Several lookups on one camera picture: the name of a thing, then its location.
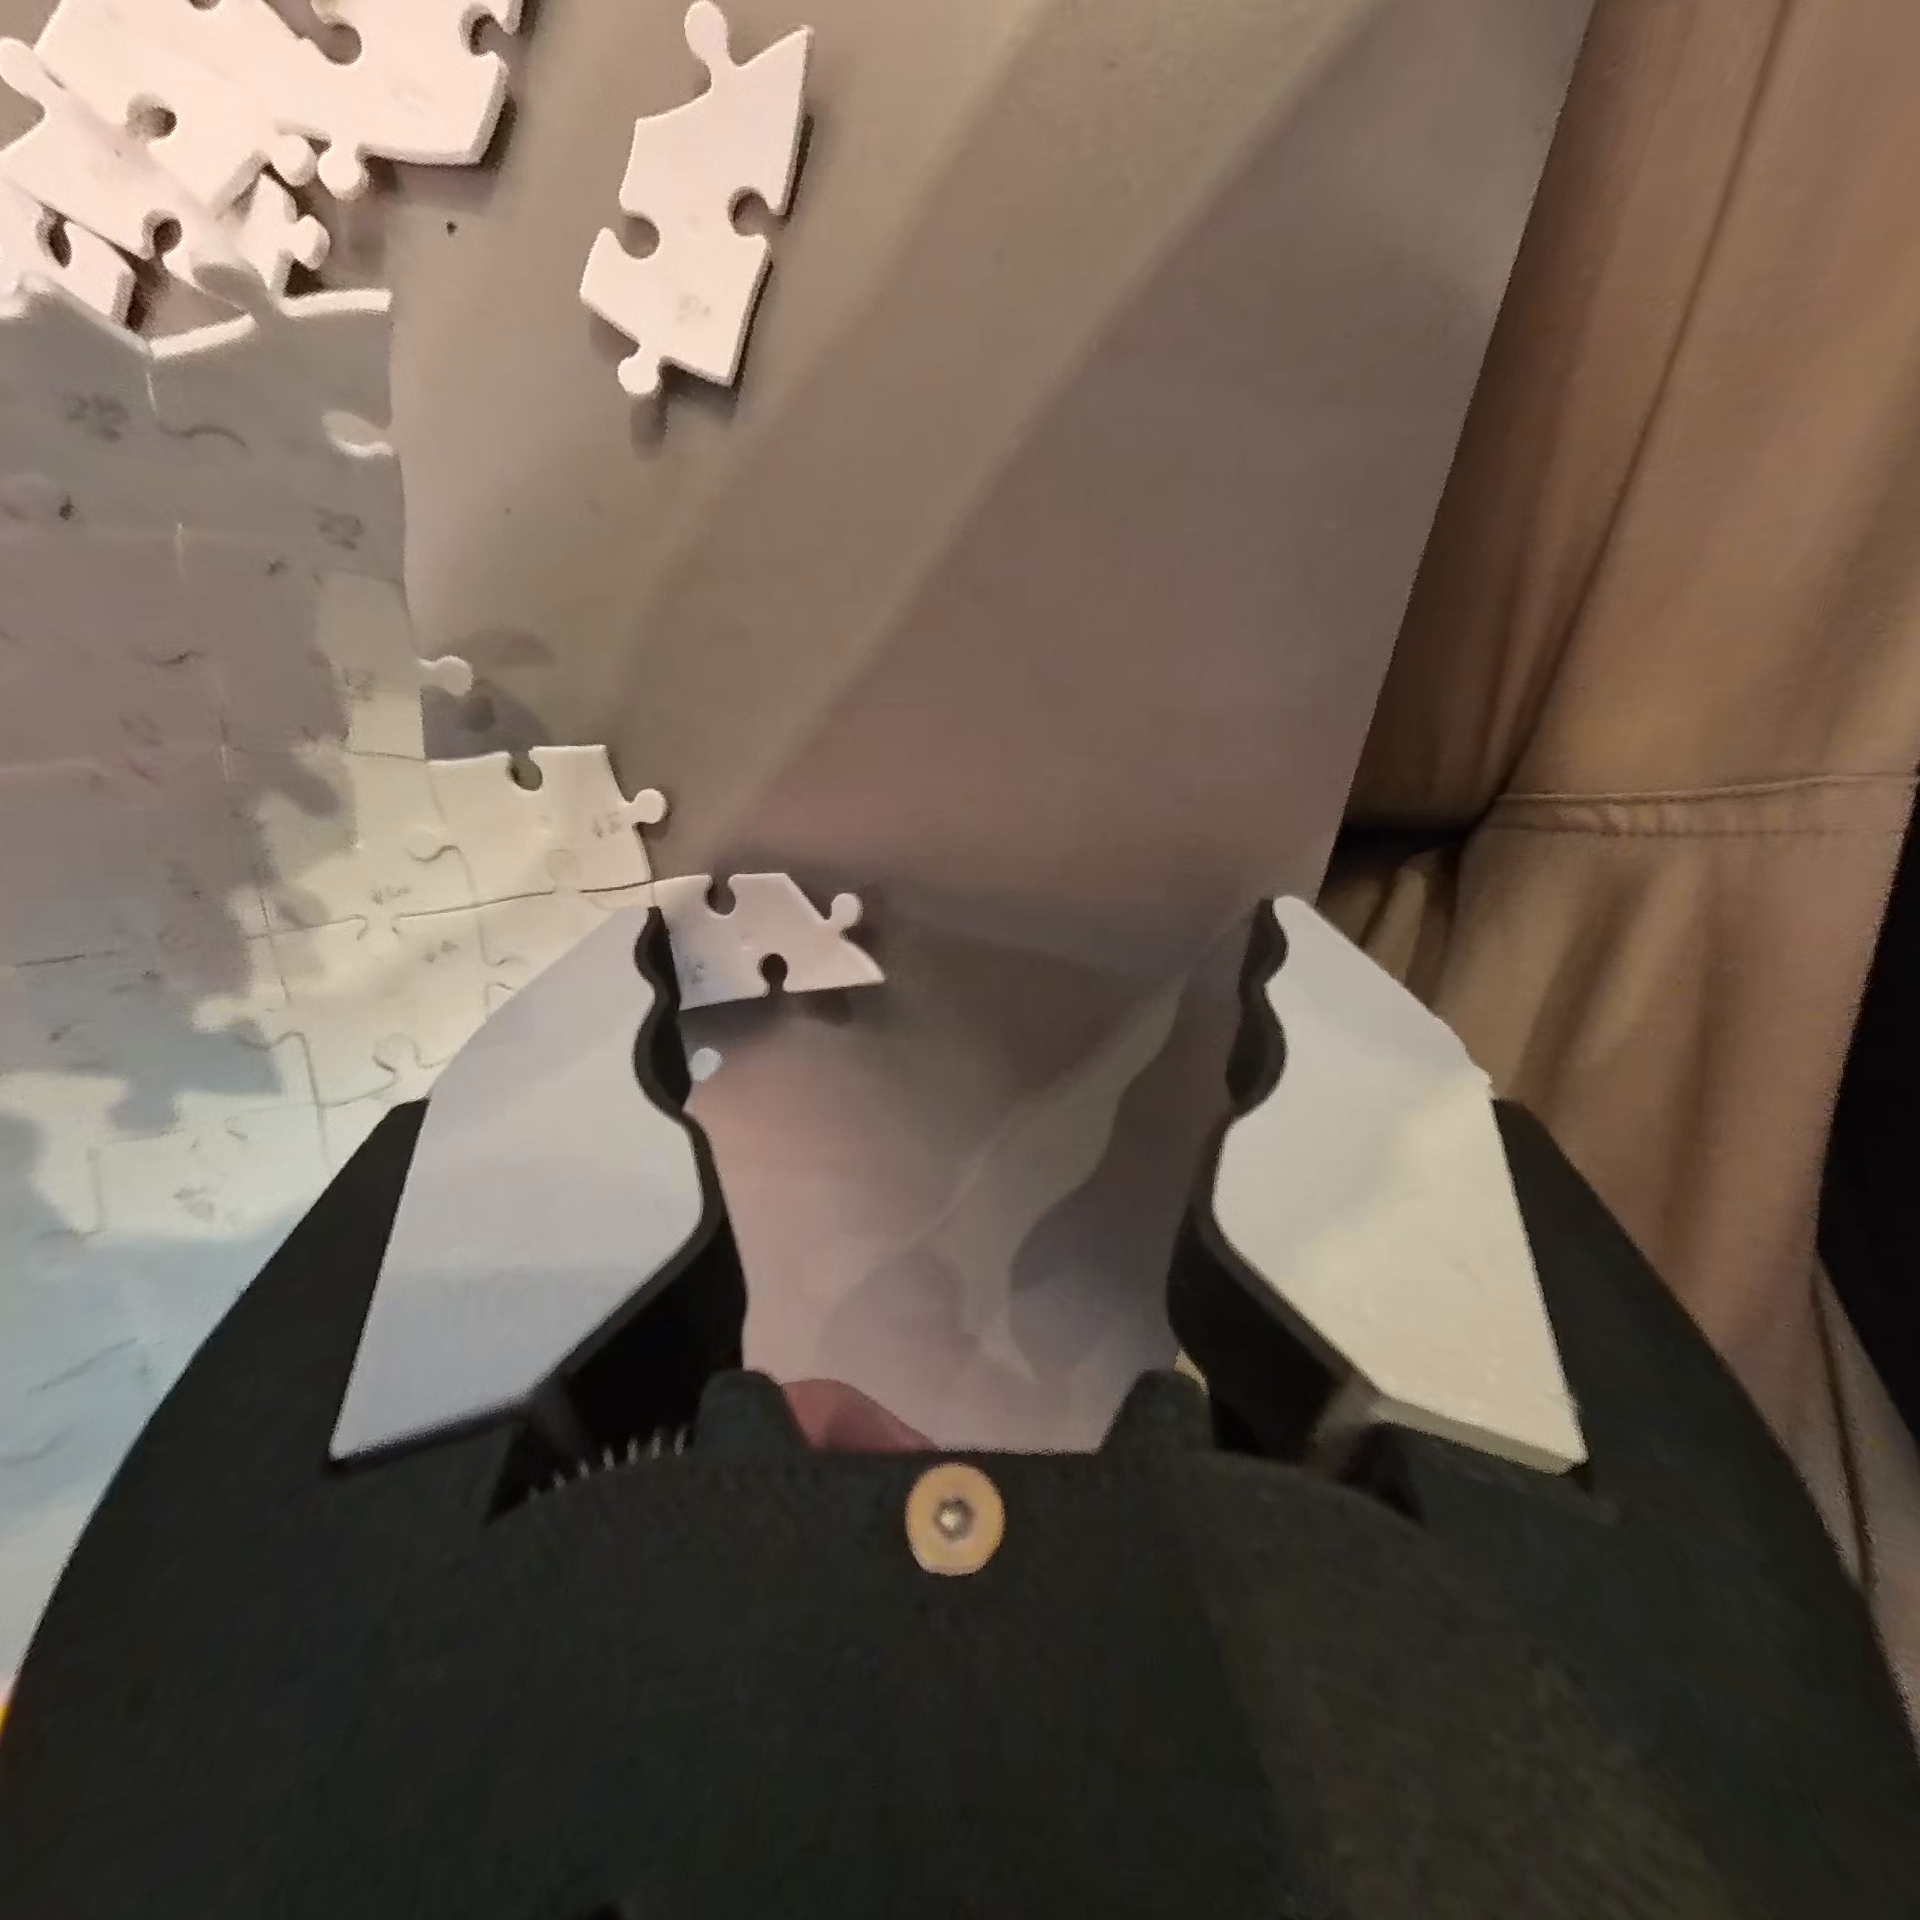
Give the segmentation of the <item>assembled white puzzle section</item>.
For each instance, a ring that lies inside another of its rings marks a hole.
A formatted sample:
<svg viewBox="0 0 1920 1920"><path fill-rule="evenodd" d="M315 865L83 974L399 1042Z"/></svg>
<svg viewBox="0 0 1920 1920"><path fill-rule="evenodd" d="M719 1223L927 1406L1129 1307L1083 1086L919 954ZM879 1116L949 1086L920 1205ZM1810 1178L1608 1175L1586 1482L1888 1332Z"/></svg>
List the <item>assembled white puzzle section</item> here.
<svg viewBox="0 0 1920 1920"><path fill-rule="evenodd" d="M392 297L204 288L4 297L4 1684L199 1344L666 814L603 745L433 756Z"/></svg>

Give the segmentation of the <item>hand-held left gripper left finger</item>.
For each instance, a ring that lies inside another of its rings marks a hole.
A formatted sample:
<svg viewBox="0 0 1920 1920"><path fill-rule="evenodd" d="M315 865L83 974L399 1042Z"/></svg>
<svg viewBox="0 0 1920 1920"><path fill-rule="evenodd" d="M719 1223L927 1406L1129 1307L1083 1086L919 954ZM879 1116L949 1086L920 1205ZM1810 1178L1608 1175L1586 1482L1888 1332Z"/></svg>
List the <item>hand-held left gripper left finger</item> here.
<svg viewBox="0 0 1920 1920"><path fill-rule="evenodd" d="M616 910L424 1102L334 1462L519 1423L565 1458L688 1428L743 1364L748 1284L661 911Z"/></svg>

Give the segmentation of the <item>person's beige clothing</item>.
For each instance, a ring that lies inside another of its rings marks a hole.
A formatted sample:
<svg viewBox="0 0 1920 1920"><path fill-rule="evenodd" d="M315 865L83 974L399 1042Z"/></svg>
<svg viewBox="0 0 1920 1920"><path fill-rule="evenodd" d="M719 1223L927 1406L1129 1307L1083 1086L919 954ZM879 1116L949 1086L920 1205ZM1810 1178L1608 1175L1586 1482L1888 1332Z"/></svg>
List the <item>person's beige clothing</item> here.
<svg viewBox="0 0 1920 1920"><path fill-rule="evenodd" d="M1916 801L1916 3L1596 3L1321 907L1596 1188L1916 1697L1817 1251Z"/></svg>

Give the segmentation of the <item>white jigsaw puzzle piece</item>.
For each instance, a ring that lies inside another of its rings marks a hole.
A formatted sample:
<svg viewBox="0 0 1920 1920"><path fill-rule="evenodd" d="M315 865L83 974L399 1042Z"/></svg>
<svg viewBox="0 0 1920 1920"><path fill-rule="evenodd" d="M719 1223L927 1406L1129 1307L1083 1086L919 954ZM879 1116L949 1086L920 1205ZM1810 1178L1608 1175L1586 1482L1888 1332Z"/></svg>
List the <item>white jigsaw puzzle piece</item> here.
<svg viewBox="0 0 1920 1920"><path fill-rule="evenodd" d="M770 995L772 962L781 962L781 983L790 995L886 981L880 962L854 938L862 921L854 892L838 892L819 907L785 872L732 875L728 906L715 904L712 888L712 875L668 875L651 885L685 1011Z"/></svg>
<svg viewBox="0 0 1920 1920"><path fill-rule="evenodd" d="M249 189L222 210L189 202L170 216L176 236L158 242L160 265L202 288L206 261L246 265L272 295L284 295L299 271L316 274L329 260L331 233L296 203L272 171L260 171Z"/></svg>
<svg viewBox="0 0 1920 1920"><path fill-rule="evenodd" d="M653 228L655 248L631 251L603 228L580 281L583 305L631 342L616 376L634 402L661 396L668 370L719 388L738 380L770 240L737 228L737 210L744 199L779 217L788 210L812 39L812 28L801 26L735 60L720 5L694 1L685 14L686 48L709 84L682 106L634 121L619 188L622 214Z"/></svg>
<svg viewBox="0 0 1920 1920"><path fill-rule="evenodd" d="M318 174L316 146L276 106L293 43L267 3L61 1L35 51L71 96L144 137L175 182L220 211L263 171L290 186Z"/></svg>
<svg viewBox="0 0 1920 1920"><path fill-rule="evenodd" d="M39 278L108 324L129 324L130 257L155 253L173 191L144 148L86 107L32 45L2 39L2 77L39 107L2 154L4 300Z"/></svg>
<svg viewBox="0 0 1920 1920"><path fill-rule="evenodd" d="M315 1L310 11L326 37L300 131L318 143L318 179L334 198L359 198L373 160L480 160L508 101L511 66L479 35L515 35L521 1Z"/></svg>

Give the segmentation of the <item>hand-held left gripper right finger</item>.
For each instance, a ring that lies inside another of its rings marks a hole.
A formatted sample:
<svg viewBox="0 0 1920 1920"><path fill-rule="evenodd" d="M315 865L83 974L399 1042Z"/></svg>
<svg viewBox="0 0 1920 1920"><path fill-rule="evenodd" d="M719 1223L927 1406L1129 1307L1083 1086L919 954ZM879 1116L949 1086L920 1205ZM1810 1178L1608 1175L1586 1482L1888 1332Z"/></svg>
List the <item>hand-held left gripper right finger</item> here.
<svg viewBox="0 0 1920 1920"><path fill-rule="evenodd" d="M1400 1428L1588 1460L1489 1073L1303 897L1254 911L1166 1310L1254 1453L1339 1465Z"/></svg>

